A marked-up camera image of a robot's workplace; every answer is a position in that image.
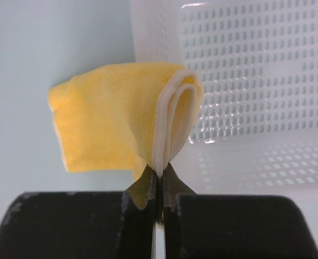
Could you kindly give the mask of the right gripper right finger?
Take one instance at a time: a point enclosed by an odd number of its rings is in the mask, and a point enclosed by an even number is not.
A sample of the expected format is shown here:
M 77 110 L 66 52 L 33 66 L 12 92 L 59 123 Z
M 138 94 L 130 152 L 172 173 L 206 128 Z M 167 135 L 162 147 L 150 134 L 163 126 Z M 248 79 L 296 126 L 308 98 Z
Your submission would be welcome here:
M 180 219 L 178 216 L 178 196 L 195 195 L 187 184 L 177 175 L 169 163 L 162 176 L 163 223 L 165 239 L 165 258 L 179 258 L 181 248 Z

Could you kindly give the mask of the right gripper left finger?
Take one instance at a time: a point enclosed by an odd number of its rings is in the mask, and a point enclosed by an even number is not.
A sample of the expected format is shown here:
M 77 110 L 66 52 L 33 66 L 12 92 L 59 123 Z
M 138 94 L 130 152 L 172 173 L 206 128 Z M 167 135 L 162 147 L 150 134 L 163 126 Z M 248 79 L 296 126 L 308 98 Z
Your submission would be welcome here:
M 155 258 L 157 174 L 146 166 L 125 191 L 122 258 Z

